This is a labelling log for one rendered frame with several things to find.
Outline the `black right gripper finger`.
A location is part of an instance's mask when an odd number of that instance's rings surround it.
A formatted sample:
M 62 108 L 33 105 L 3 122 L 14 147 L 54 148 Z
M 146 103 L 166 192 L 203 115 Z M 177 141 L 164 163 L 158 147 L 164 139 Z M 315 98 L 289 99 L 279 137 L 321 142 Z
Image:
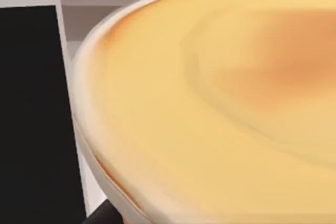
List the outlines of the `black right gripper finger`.
M 114 205 L 106 199 L 86 219 L 85 224 L 124 224 Z

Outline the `yellow bowl with white rim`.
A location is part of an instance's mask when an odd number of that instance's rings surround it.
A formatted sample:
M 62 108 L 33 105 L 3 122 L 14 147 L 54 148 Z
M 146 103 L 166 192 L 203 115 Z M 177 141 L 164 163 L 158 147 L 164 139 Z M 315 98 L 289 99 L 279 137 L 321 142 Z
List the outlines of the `yellow bowl with white rim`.
M 129 224 L 336 224 L 336 0 L 140 0 L 88 34 L 72 86 Z

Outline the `white framed blackboard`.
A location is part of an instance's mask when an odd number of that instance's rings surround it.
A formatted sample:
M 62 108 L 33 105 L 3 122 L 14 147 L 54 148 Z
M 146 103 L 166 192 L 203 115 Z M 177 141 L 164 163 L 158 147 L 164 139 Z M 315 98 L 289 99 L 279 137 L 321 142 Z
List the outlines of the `white framed blackboard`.
M 0 0 L 0 224 L 86 218 L 60 0 Z

